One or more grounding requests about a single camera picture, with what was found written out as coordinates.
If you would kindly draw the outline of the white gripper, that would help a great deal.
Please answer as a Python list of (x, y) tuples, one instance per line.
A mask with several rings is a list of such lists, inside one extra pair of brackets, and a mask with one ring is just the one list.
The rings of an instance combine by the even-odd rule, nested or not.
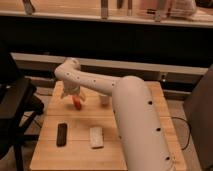
[(60, 98), (63, 99), (68, 95), (78, 94), (78, 97), (82, 100), (86, 100), (86, 95), (83, 91), (80, 91), (80, 86), (73, 82), (64, 81), (63, 82), (63, 91)]

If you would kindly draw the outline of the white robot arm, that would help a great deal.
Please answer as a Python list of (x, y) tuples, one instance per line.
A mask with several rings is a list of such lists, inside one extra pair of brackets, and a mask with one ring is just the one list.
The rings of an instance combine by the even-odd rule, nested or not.
[(61, 97), (85, 87), (112, 97), (112, 108), (128, 171), (176, 171), (150, 88), (136, 76), (83, 72), (75, 58), (54, 71), (64, 84)]

